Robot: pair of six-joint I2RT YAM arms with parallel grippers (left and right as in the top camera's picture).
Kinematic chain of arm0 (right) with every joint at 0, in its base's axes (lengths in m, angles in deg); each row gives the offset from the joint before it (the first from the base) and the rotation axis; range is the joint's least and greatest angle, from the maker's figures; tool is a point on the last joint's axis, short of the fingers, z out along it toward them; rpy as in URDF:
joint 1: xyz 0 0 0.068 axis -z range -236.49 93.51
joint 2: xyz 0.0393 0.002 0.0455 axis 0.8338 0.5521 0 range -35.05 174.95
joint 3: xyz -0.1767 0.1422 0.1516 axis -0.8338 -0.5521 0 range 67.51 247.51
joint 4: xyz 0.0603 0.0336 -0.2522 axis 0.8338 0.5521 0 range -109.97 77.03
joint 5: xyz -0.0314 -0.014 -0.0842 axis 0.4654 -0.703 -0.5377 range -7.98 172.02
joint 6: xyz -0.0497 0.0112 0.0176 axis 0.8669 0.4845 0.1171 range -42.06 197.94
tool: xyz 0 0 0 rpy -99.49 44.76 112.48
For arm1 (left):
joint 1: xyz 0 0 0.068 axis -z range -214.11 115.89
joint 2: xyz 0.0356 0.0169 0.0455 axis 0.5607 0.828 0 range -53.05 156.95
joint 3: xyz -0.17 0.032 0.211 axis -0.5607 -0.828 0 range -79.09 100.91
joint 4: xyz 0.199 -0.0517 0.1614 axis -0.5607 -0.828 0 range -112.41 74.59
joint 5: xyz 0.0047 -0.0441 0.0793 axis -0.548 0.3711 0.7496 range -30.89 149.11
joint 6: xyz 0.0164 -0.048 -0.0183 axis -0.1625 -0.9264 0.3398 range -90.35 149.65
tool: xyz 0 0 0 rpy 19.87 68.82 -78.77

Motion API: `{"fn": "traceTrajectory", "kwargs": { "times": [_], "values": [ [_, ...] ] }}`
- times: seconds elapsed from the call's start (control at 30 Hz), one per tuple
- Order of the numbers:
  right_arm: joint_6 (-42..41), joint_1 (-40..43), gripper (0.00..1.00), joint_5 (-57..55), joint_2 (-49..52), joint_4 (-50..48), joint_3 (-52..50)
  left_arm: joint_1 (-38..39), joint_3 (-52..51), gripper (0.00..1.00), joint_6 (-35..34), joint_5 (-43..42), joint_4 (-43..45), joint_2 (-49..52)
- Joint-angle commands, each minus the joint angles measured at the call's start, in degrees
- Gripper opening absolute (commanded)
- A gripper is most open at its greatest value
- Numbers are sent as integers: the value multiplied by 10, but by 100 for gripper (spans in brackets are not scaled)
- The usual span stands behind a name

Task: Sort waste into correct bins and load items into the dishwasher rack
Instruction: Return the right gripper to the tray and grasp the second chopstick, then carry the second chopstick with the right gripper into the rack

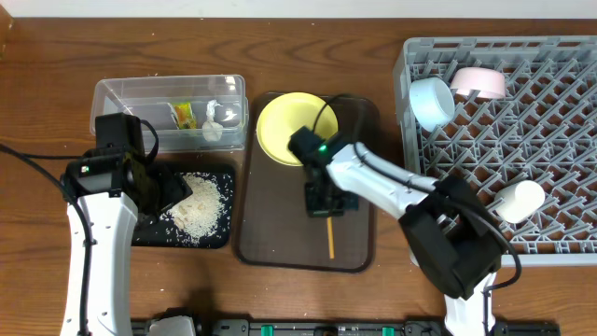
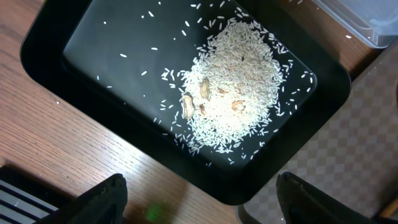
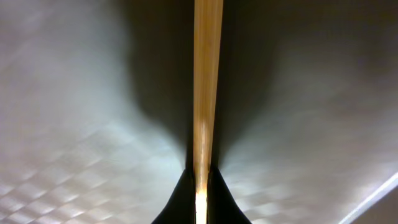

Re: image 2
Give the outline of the pile of rice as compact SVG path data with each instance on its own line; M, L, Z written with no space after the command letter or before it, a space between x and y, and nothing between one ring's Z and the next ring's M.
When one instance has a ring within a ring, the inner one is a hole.
M276 36L232 1L100 1L95 80L211 167L252 161L315 88ZM210 81L210 99L200 83ZM182 96L195 112L183 117Z

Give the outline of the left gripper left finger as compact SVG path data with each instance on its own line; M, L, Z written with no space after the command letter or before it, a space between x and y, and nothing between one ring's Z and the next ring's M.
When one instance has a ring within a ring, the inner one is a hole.
M114 174L37 223L122 224L126 204L126 180Z

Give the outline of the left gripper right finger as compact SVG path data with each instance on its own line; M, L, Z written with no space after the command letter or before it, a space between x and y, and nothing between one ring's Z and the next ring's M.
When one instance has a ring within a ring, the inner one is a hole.
M278 175L275 186L286 224L397 224L365 217L291 172Z

